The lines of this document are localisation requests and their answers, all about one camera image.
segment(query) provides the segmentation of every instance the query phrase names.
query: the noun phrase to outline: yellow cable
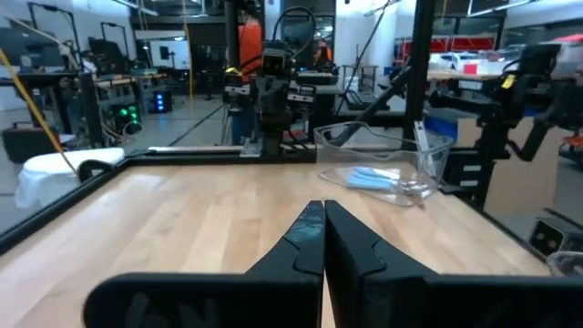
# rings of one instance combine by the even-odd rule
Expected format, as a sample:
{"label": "yellow cable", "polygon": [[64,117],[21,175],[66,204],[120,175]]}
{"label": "yellow cable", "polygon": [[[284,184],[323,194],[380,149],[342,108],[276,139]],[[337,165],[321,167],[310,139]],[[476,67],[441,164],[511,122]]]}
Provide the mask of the yellow cable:
{"label": "yellow cable", "polygon": [[[69,47],[68,47],[68,46],[67,46],[67,45],[66,45],[64,42],[61,42],[59,39],[55,38],[54,36],[51,36],[51,35],[49,35],[48,33],[45,33],[45,32],[43,32],[43,31],[40,31],[40,30],[38,30],[38,29],[36,29],[36,28],[34,28],[34,27],[32,27],[32,26],[29,26],[29,25],[27,25],[27,24],[23,23],[22,21],[20,21],[20,20],[18,20],[18,19],[16,19],[16,18],[13,18],[13,17],[9,16],[9,15],[7,14],[7,12],[4,10],[4,8],[3,8],[3,7],[0,7],[0,13],[2,13],[2,15],[3,15],[3,16],[6,18],[6,19],[8,19],[9,21],[12,21],[12,22],[14,22],[14,23],[16,23],[16,24],[19,24],[20,26],[22,26],[22,27],[24,27],[24,28],[26,28],[26,29],[28,29],[28,30],[30,30],[30,31],[33,31],[33,32],[35,32],[35,33],[37,33],[37,34],[39,34],[39,35],[41,35],[41,36],[44,36],[44,37],[46,37],[46,38],[47,38],[47,39],[49,39],[49,40],[55,41],[55,43],[57,43],[58,45],[60,45],[60,46],[64,46],[64,47],[66,47],[67,49],[69,49]],[[74,57],[71,55],[71,53],[70,53],[70,52],[67,52],[67,53],[66,53],[66,56],[68,56],[68,57],[69,57],[69,62],[71,63],[71,65],[73,65],[73,68],[74,68],[75,70],[79,70],[79,64],[78,64],[78,62],[75,60],[75,58],[74,58]]]}
{"label": "yellow cable", "polygon": [[186,43],[189,47],[189,106],[192,117],[194,118],[194,62],[192,61],[192,49],[190,49],[190,32],[186,20],[186,0],[182,0],[182,16],[184,18],[184,34],[186,35]]}
{"label": "yellow cable", "polygon": [[14,83],[16,85],[16,88],[18,89],[18,91],[20,92],[20,94],[22,95],[22,97],[25,99],[26,104],[28,105],[28,107],[32,110],[33,114],[35,115],[36,120],[38,120],[38,123],[40,123],[40,126],[45,131],[46,136],[51,140],[51,143],[53,144],[53,147],[55,148],[55,150],[59,154],[61,154],[61,157],[63,158],[63,160],[65,161],[65,163],[71,168],[71,170],[73,171],[73,173],[75,174],[75,176],[78,179],[77,170],[75,169],[75,167],[73,166],[73,164],[71,164],[71,162],[69,161],[69,159],[65,156],[65,151],[61,147],[61,144],[58,142],[58,140],[56,140],[55,136],[51,132],[51,130],[48,127],[48,125],[46,124],[45,119],[43,118],[43,116],[41,115],[40,111],[36,107],[35,102],[30,97],[30,95],[28,95],[26,93],[25,86],[23,86],[22,82],[20,81],[20,78],[18,78],[18,75],[15,73],[14,69],[12,69],[12,66],[10,65],[10,62],[8,61],[8,57],[6,57],[6,54],[4,53],[4,50],[2,50],[2,48],[0,48],[0,61],[2,61],[2,64],[6,67],[6,69],[8,69],[8,74],[10,74],[10,77],[14,81]]}

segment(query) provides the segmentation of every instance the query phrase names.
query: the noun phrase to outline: floor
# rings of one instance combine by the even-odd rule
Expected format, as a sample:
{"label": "floor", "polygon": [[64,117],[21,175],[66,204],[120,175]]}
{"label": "floor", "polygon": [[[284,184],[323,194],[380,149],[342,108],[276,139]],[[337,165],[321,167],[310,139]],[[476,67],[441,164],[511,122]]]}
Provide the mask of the floor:
{"label": "floor", "polygon": [[[151,146],[201,146],[218,145],[224,126],[224,110],[219,98],[207,101],[194,100],[193,110],[189,110],[187,99],[177,99],[175,110],[168,114],[147,116],[143,119],[143,132],[124,148],[126,152]],[[12,122],[29,121],[25,110],[0,112],[0,128],[7,128]],[[21,166],[11,163],[0,150],[0,231],[9,229],[24,220],[39,208],[18,209],[14,197],[18,186],[17,175]],[[583,172],[572,162],[559,162],[555,210],[583,224],[580,215],[580,200],[583,198]],[[511,230],[526,238],[532,230],[536,217],[544,212],[522,215],[494,215]]]}

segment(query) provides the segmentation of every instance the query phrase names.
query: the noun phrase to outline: clear plastic bin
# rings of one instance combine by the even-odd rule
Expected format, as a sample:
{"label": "clear plastic bin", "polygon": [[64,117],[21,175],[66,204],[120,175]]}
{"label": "clear plastic bin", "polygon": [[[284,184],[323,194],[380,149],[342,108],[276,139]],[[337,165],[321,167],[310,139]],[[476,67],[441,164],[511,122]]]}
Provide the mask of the clear plastic bin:
{"label": "clear plastic bin", "polygon": [[400,138],[396,130],[376,132],[359,123],[357,132],[341,147],[338,138],[353,123],[314,129],[319,175],[346,188],[400,206],[413,206],[432,195],[439,186],[453,140],[427,134],[426,151],[401,150],[419,145]]}
{"label": "clear plastic bin", "polygon": [[547,266],[554,276],[583,276],[583,252],[557,251],[547,257]]}

